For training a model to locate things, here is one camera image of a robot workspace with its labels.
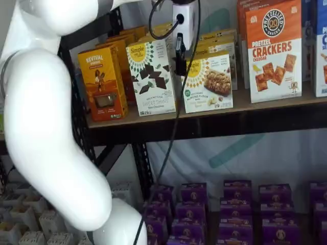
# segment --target orange box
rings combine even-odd
[[[134,33],[136,39],[139,40],[141,37],[144,37],[146,35],[147,31],[148,31],[147,26],[140,26],[140,27],[122,30],[120,31],[119,34],[124,35],[124,34]]]
[[[94,121],[123,118],[128,113],[118,49],[111,45],[78,54]]]
[[[131,104],[133,103],[135,104],[136,99],[135,99],[135,93],[132,83],[131,72],[129,70],[125,39],[101,43],[96,45],[96,48],[112,46],[112,45],[115,45],[118,49],[119,66],[121,67],[121,73],[122,73],[127,102]]]

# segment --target purple product box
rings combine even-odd
[[[300,228],[296,219],[271,218],[262,220],[264,245],[300,244]]]
[[[237,199],[220,199],[220,213],[223,216],[250,216],[252,215],[251,202]]]
[[[219,223],[220,237],[246,238],[253,241],[252,217],[221,217]]]
[[[166,217],[147,215],[144,221],[147,226],[148,236],[155,237],[160,244],[167,241],[168,230]]]
[[[261,202],[290,202],[292,190],[289,184],[260,185],[259,196]]]
[[[176,218],[172,224],[172,235],[199,238],[205,243],[203,221],[189,218]]]
[[[260,212],[262,217],[293,217],[293,202],[288,203],[261,203]]]
[[[170,236],[167,245],[204,245],[204,243],[199,238]]]
[[[225,180],[224,197],[227,199],[252,200],[252,183],[249,180]]]
[[[182,202],[175,209],[176,218],[200,219],[206,224],[204,203]]]

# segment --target purple box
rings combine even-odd
[[[170,236],[167,245],[204,245],[199,238],[190,238],[187,236]]]
[[[293,202],[288,203],[261,203],[260,212],[262,217],[293,217]]]
[[[252,200],[252,183],[250,180],[225,180],[224,198]]]
[[[223,216],[249,216],[252,215],[251,203],[247,200],[220,199],[220,213]]]
[[[289,184],[260,185],[259,197],[261,202],[290,202],[292,190]]]
[[[176,218],[201,219],[206,225],[204,203],[182,202],[176,205]]]
[[[202,220],[176,218],[172,224],[172,235],[199,238],[205,243],[205,232]]]
[[[300,244],[300,228],[293,218],[268,218],[262,220],[264,245]]]
[[[147,215],[144,219],[148,236],[155,237],[158,242],[164,243],[168,239],[168,230],[165,216]]]

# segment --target black cable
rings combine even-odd
[[[195,56],[195,50],[198,46],[198,42],[199,42],[199,38],[200,38],[200,26],[201,26],[201,2],[200,0],[198,0],[198,12],[199,12],[199,19],[198,19],[198,30],[197,30],[197,34],[196,34],[196,40],[195,40],[195,45],[194,45],[194,49],[193,49],[193,52],[192,52],[192,56],[191,56],[191,59],[190,59],[190,63],[189,63],[189,66],[188,66],[188,69],[186,71],[186,76],[184,78],[184,81],[183,81],[183,85],[182,85],[182,89],[181,89],[181,92],[180,92],[180,100],[183,98],[183,91],[184,91],[184,88],[185,88],[185,84],[186,84],[186,80],[188,79],[188,76],[189,76],[189,72],[190,72],[190,69],[191,69],[191,66],[192,66],[192,62],[194,60],[194,56]],[[157,178],[157,181],[154,185],[154,189],[157,189],[158,186],[159,186],[159,183],[160,183],[160,179],[161,179],[161,176],[162,176],[162,173],[164,172],[165,170],[165,167],[167,165],[167,162],[168,162],[168,158],[169,158],[169,155],[170,155],[170,151],[173,147],[173,143],[174,143],[174,140],[175,140],[175,136],[176,136],[176,131],[177,131],[177,126],[178,126],[178,120],[179,120],[179,115],[180,115],[180,109],[181,109],[181,101],[180,100],[177,100],[177,113],[176,113],[176,118],[175,118],[175,123],[174,123],[174,128],[173,128],[173,133],[172,133],[172,136],[171,136],[171,139],[170,139],[170,142],[169,142],[169,146],[168,146],[168,150],[167,150],[167,153],[166,153],[166,156],[165,156],[165,159],[163,160],[163,164],[161,166],[161,169],[160,169],[160,172],[159,172],[159,175],[158,175],[158,178]],[[154,192],[152,192],[152,194],[150,195],[150,198],[149,198],[149,203],[152,202],[153,200],[153,197],[154,197]],[[141,218],[141,222],[139,223],[139,226],[138,226],[138,230],[137,230],[137,233],[136,233],[136,236],[135,236],[135,240],[134,240],[134,243],[133,245],[136,245],[137,244],[137,241],[138,241],[138,237],[139,237],[139,234],[141,233],[141,229],[142,229],[142,225],[143,225],[143,222],[144,222],[144,213],[142,214],[142,218]]]

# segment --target cardboard box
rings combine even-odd
[[[271,218],[262,220],[264,245],[301,244],[300,228],[293,218]]]
[[[245,15],[251,102],[301,96],[301,1],[272,3]]]
[[[128,113],[116,46],[78,54],[94,121],[124,118]]]
[[[168,239],[166,217],[163,215],[147,215],[145,224],[149,236],[155,237],[159,244],[164,244]]]
[[[290,202],[292,190],[289,184],[260,185],[259,197],[261,202]]]
[[[175,112],[174,75],[166,41],[150,38],[126,50],[139,115]]]
[[[195,56],[183,95],[186,113],[232,108],[228,51]]]
[[[250,216],[252,215],[251,203],[247,200],[221,198],[220,214],[231,217]]]
[[[225,180],[224,197],[252,201],[252,183],[250,180]]]
[[[236,51],[235,44],[232,35],[228,35],[223,39],[209,39],[201,43],[196,51],[195,55],[205,55],[217,53],[220,51],[228,51],[229,53],[229,64],[230,64],[230,78],[231,78],[231,87],[233,90],[237,90],[237,69],[236,69]]]

